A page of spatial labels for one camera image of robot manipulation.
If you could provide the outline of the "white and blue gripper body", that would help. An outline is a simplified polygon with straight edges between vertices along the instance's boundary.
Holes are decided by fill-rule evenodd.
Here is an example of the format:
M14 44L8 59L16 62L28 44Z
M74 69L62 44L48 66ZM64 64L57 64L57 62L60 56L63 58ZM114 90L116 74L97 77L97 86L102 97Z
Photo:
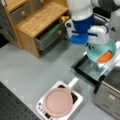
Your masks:
M104 25L95 25L94 16L72 16L66 23L67 34L75 44L99 44L109 42L108 28Z

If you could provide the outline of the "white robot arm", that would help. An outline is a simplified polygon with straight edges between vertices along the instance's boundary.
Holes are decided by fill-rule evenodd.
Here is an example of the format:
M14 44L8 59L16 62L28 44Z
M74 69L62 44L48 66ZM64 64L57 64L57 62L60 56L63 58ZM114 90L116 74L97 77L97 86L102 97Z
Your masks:
M70 41L76 44L107 44L110 40L105 25L94 24L93 8L99 7L109 12L120 9L120 0L67 0L71 13L72 30Z

